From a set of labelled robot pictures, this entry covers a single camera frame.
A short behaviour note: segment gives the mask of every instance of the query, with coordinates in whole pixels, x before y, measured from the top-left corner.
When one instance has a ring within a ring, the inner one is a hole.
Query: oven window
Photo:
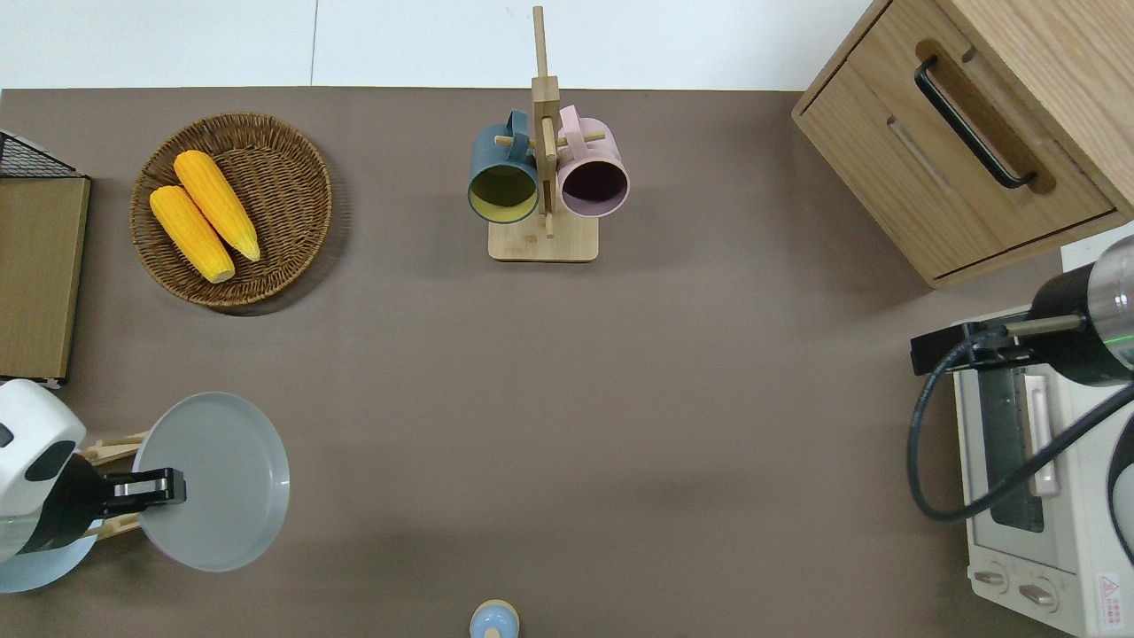
[[[978,375],[981,420],[984,426],[984,463],[992,487],[1026,460],[1027,424],[1024,372],[1019,368]],[[1024,484],[990,509],[999,525],[1024,531],[1043,531],[1043,502]]]

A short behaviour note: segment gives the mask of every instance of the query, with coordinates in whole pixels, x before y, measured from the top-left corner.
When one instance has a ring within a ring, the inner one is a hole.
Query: wooden cutting board
[[[85,177],[0,178],[0,377],[67,377]]]

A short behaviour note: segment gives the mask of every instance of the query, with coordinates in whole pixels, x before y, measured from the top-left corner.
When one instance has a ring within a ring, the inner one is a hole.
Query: brown tabletop
[[[279,431],[291,500],[244,569],[127,533],[3,597],[0,632],[457,637],[502,597],[528,637],[1058,635],[971,592],[964,528],[921,517],[904,467],[907,340],[1027,303],[1058,255],[931,291],[795,129],[798,94],[565,91],[618,136],[629,199],[595,262],[496,262],[469,148],[528,95],[3,92],[0,126],[94,179],[59,392],[87,442],[231,392]],[[235,110],[304,131],[336,197],[312,270],[245,315],[162,289],[128,224],[154,148]],[[941,394],[925,476],[956,502]]]

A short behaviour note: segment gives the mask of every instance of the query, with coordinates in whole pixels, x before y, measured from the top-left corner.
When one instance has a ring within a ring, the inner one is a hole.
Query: mug
[[[629,180],[618,154],[610,127],[601,121],[579,118],[575,105],[559,110],[562,119],[560,137],[567,145],[559,148],[559,196],[567,210],[583,216],[604,216],[626,202]],[[586,142],[584,135],[602,133],[602,139]]]
[[[497,144],[497,135],[511,137],[511,145]],[[484,128],[473,143],[468,204],[493,223],[519,221],[535,210],[538,184],[535,154],[528,147],[527,113],[513,110],[507,124]]]

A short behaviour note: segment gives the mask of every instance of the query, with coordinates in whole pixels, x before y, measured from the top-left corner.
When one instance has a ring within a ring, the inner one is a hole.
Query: black cable
[[[934,521],[956,524],[964,521],[965,519],[971,519],[984,510],[988,510],[997,501],[1007,496],[1009,492],[1027,483],[1027,479],[1030,479],[1035,473],[1040,471],[1040,468],[1055,460],[1056,457],[1070,448],[1070,445],[1078,441],[1080,437],[1091,432],[1094,426],[1099,425],[1106,420],[1107,417],[1110,417],[1115,412],[1122,410],[1126,405],[1134,401],[1134,384],[1131,384],[1123,388],[1109,399],[1099,403],[1089,412],[1076,419],[1070,427],[1060,433],[1059,436],[1051,440],[1051,443],[1048,444],[1047,448],[1039,451],[1034,457],[1025,461],[1021,467],[1016,468],[1016,470],[1014,470],[1010,475],[989,490],[984,496],[981,496],[964,508],[951,512],[933,508],[928,501],[925,501],[925,495],[922,494],[921,477],[919,476],[917,468],[917,442],[921,440],[921,427],[922,419],[925,417],[925,407],[929,405],[929,399],[933,394],[933,390],[937,388],[938,382],[940,382],[945,376],[946,371],[953,367],[957,360],[968,351],[968,349],[988,340],[1002,338],[1005,335],[1007,335],[1006,329],[999,326],[997,329],[972,335],[950,350],[948,355],[941,359],[937,367],[933,368],[929,378],[925,380],[925,386],[922,389],[921,395],[917,398],[917,403],[914,406],[914,415],[909,420],[909,439],[906,443],[906,475],[909,479],[909,492],[913,494],[914,503],[917,504],[917,508],[922,511],[922,513]]]

